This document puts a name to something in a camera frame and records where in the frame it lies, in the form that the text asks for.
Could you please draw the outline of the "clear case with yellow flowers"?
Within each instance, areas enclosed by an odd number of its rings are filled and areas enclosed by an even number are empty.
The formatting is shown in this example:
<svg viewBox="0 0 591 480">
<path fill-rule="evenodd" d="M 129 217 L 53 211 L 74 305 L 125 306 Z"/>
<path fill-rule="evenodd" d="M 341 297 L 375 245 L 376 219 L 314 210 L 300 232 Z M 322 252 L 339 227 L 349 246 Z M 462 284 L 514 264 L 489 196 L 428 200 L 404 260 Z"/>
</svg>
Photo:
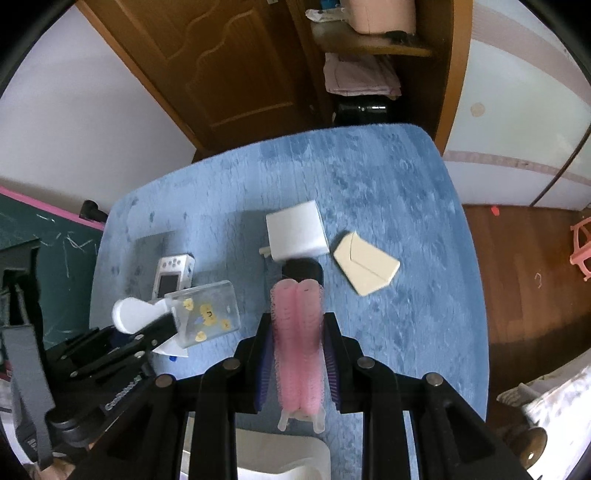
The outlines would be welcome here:
<svg viewBox="0 0 591 480">
<path fill-rule="evenodd" d="M 172 292 L 164 296 L 174 316 L 181 348 L 213 340 L 240 328 L 235 288 L 228 280 Z"/>
</svg>

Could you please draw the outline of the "white plastic scoop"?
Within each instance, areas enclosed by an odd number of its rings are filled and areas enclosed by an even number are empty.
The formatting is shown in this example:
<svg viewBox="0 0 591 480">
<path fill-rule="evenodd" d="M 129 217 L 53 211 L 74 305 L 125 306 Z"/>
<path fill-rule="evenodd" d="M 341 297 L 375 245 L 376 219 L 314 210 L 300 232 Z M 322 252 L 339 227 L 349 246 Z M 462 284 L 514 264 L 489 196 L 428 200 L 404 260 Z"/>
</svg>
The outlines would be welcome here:
<svg viewBox="0 0 591 480">
<path fill-rule="evenodd" d="M 134 334 L 170 312 L 165 299 L 149 303 L 134 297 L 117 300 L 111 316 L 115 328 L 125 334 Z"/>
</svg>

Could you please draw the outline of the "black power adapter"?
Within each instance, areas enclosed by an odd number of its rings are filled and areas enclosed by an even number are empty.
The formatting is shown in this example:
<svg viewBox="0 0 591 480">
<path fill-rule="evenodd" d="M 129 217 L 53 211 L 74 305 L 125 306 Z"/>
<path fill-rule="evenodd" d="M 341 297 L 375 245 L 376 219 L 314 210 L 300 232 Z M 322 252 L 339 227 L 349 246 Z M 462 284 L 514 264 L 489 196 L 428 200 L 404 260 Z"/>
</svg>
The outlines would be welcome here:
<svg viewBox="0 0 591 480">
<path fill-rule="evenodd" d="M 281 267 L 281 275 L 283 278 L 294 279 L 297 282 L 311 279 L 317 281 L 321 286 L 324 285 L 322 265 L 313 258 L 287 260 Z"/>
</svg>

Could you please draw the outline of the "white plastic storage bin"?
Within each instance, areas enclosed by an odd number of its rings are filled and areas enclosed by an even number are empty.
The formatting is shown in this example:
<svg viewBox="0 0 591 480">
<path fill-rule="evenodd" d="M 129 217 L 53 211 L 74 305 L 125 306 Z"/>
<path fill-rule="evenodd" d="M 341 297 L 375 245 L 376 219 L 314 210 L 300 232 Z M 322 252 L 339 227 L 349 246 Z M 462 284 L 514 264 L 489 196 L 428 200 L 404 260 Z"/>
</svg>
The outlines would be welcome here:
<svg viewBox="0 0 591 480">
<path fill-rule="evenodd" d="M 322 440 L 236 430 L 238 479 L 330 479 L 331 452 Z"/>
</svg>

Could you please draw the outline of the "beige envelope-shaped pouch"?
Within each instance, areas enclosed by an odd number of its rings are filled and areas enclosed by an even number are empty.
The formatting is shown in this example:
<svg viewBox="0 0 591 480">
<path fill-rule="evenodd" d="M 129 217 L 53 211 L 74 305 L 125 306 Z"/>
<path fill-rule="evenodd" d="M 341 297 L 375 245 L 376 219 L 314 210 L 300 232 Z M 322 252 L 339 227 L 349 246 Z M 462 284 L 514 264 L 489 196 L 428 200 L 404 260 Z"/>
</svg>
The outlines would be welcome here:
<svg viewBox="0 0 591 480">
<path fill-rule="evenodd" d="M 342 273 L 360 296 L 368 296 L 391 284 L 401 262 L 351 232 L 342 237 L 334 252 Z"/>
</svg>

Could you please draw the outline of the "white rectangular box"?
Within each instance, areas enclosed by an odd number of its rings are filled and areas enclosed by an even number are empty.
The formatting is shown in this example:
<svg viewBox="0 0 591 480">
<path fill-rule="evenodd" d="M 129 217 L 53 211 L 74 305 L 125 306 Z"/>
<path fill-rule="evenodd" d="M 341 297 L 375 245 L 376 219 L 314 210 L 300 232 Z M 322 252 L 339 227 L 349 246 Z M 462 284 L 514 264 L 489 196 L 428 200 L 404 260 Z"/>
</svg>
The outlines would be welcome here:
<svg viewBox="0 0 591 480">
<path fill-rule="evenodd" d="M 315 200 L 267 214 L 266 231 L 270 245 L 259 249 L 264 258 L 281 262 L 329 253 L 328 238 Z"/>
</svg>

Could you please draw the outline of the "blue fuzzy table mat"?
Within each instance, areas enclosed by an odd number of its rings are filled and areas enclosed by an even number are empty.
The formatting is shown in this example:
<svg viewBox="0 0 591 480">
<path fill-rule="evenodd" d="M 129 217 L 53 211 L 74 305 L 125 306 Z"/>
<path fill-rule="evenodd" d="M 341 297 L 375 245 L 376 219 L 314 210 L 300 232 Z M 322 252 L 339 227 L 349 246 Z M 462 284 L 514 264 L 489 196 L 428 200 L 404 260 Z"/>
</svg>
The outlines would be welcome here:
<svg viewBox="0 0 591 480">
<path fill-rule="evenodd" d="M 277 429 L 276 362 L 259 413 L 201 401 L 201 378 L 235 354 L 271 316 L 271 290 L 287 261 L 264 258 L 266 215 L 315 200 L 329 253 L 322 306 L 363 354 L 390 367 L 397 412 L 339 413 L 325 367 L 325 431 L 291 420 Z M 368 296 L 335 261 L 346 234 L 398 259 L 391 284 Z M 240 328 L 190 348 L 156 378 L 102 437 L 80 478 L 168 479 L 184 458 L 193 422 L 191 479 L 238 477 L 236 430 L 315 437 L 331 452 L 335 479 L 486 479 L 500 445 L 483 422 L 488 396 L 486 308 L 464 210 L 436 146 L 413 125 L 311 131 L 238 148 L 156 180 L 110 211 L 98 250 L 90 321 L 108 325 L 114 303 L 143 301 L 157 261 L 177 233 L 197 259 L 197 285 L 228 280 Z"/>
</svg>

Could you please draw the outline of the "white checkered bedding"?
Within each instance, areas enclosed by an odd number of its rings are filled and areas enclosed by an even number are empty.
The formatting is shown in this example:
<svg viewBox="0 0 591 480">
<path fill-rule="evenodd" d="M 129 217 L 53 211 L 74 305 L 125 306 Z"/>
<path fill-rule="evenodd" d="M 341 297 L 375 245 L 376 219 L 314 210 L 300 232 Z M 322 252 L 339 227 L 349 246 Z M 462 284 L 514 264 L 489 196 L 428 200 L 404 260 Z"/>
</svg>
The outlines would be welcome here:
<svg viewBox="0 0 591 480">
<path fill-rule="evenodd" d="M 565 479 L 590 444 L 590 365 L 570 363 L 497 396 L 519 408 L 547 434 L 539 460 L 527 469 L 534 479 Z"/>
</svg>

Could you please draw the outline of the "pink plastic stool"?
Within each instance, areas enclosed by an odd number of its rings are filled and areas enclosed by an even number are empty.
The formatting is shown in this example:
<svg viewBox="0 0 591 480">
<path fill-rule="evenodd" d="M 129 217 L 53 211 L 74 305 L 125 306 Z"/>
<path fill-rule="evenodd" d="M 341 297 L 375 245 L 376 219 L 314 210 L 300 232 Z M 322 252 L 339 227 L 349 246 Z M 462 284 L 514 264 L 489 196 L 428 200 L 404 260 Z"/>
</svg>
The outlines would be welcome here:
<svg viewBox="0 0 591 480">
<path fill-rule="evenodd" d="M 575 225 L 570 227 L 573 235 L 573 253 L 569 257 L 570 264 L 577 266 L 584 275 L 584 281 L 591 278 L 590 267 L 587 261 L 591 257 L 591 235 L 590 235 L 591 218 L 585 218 Z"/>
</svg>

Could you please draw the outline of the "wooden door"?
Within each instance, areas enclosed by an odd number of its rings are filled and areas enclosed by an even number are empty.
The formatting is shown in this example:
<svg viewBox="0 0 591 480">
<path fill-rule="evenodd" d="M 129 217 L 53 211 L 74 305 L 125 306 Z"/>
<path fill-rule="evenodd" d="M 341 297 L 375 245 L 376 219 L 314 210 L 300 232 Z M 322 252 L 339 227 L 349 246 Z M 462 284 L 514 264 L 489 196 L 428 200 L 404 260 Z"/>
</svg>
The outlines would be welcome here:
<svg viewBox="0 0 591 480">
<path fill-rule="evenodd" d="M 201 160 L 329 125 L 307 1 L 79 1 Z"/>
</svg>

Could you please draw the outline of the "folded pink cloth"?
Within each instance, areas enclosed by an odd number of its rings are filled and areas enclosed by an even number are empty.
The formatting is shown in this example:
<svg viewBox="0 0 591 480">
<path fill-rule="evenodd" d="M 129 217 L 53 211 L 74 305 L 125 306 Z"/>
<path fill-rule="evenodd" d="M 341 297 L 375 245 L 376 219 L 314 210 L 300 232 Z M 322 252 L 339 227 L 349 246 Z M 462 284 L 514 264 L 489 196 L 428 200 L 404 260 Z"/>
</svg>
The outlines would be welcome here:
<svg viewBox="0 0 591 480">
<path fill-rule="evenodd" d="M 325 90 L 341 96 L 401 96 L 401 83 L 393 67 L 377 56 L 342 56 L 325 53 Z"/>
</svg>

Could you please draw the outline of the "pink box on shelf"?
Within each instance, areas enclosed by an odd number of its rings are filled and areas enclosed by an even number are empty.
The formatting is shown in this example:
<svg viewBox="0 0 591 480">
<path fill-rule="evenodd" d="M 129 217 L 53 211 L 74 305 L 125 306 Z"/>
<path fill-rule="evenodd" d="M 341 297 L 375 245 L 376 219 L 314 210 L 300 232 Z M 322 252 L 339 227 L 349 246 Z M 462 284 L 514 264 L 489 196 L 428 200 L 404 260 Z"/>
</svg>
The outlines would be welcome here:
<svg viewBox="0 0 591 480">
<path fill-rule="evenodd" d="M 360 34 L 416 34 L 414 0 L 349 0 L 342 1 L 342 7 L 349 25 Z"/>
</svg>

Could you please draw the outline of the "green chalkboard with pink frame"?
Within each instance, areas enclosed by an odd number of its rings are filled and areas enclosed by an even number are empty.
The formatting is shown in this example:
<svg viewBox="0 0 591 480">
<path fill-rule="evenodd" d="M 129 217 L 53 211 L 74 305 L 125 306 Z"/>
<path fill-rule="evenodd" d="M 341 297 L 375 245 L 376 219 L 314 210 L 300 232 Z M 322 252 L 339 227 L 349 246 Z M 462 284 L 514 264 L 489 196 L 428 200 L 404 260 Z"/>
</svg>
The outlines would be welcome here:
<svg viewBox="0 0 591 480">
<path fill-rule="evenodd" d="M 1 247 L 38 239 L 43 343 L 49 349 L 89 329 L 91 288 L 104 226 L 1 189 Z"/>
</svg>

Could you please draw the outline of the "wooden bed post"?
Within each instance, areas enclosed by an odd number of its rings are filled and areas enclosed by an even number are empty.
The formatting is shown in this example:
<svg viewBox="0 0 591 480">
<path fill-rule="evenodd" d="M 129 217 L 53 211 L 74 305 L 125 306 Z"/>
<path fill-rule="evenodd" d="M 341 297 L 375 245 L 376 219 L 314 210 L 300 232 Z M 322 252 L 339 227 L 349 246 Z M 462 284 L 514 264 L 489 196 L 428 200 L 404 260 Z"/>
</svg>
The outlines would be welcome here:
<svg viewBox="0 0 591 480">
<path fill-rule="evenodd" d="M 503 440 L 521 465 L 529 469 L 544 453 L 548 435 L 538 426 L 517 425 L 506 432 Z"/>
</svg>

